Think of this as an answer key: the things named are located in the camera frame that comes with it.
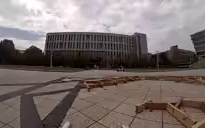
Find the building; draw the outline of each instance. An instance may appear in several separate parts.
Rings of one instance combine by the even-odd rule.
[[[146,35],[123,35],[97,32],[47,33],[46,53],[60,52],[66,58],[82,56],[112,63],[136,60],[148,53]]]
[[[199,57],[205,58],[205,30],[191,35],[191,40]]]
[[[170,47],[170,50],[159,52],[159,65],[163,67],[183,67],[194,62],[195,53],[193,51],[180,49],[177,45]],[[152,61],[157,64],[157,54],[152,56]]]

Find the lamp post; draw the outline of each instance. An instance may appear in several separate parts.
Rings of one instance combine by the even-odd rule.
[[[156,51],[156,66],[157,66],[157,71],[159,72],[159,52]]]
[[[51,50],[50,52],[50,67],[52,68],[52,54],[53,54],[53,51]]]

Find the overcast sky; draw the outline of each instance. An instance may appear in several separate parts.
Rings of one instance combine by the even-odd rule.
[[[45,33],[147,34],[149,52],[172,45],[194,50],[190,34],[205,29],[205,0],[0,0],[0,40],[44,48]]]

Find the large office building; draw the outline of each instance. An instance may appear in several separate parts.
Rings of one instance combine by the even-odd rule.
[[[47,33],[45,52],[60,52],[65,57],[83,56],[114,61],[139,59],[148,53],[145,34],[123,35],[98,32]]]
[[[191,35],[197,55],[205,58],[205,30]]]

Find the paved ground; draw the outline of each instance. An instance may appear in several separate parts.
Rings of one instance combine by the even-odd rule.
[[[166,111],[135,114],[134,105],[147,99],[177,101],[180,96],[205,100],[205,86],[167,81],[138,81],[91,92],[76,87],[82,79],[121,75],[135,73],[0,69],[0,128],[56,128],[65,121],[70,121],[72,128],[118,128],[122,124],[131,128],[183,128]],[[181,109],[195,120],[205,117],[200,110]]]

